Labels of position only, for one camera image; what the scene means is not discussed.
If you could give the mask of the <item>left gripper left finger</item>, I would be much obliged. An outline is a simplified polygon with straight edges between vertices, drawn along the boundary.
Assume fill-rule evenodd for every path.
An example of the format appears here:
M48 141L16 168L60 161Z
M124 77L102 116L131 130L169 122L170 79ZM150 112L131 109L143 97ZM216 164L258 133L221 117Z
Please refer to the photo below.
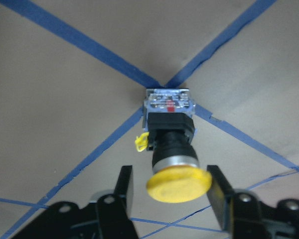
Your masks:
M61 201L49 206L19 231L16 239L137 239L130 219L133 167L121 167L113 193L104 194L84 208Z

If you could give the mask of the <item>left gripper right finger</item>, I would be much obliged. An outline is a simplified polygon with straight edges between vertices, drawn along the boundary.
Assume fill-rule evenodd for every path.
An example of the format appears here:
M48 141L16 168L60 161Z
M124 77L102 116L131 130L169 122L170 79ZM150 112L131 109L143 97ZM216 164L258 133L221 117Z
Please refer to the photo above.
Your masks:
M299 239L299 200L280 200L273 208L249 190L232 188L217 165L207 171L212 177L208 200L231 239Z

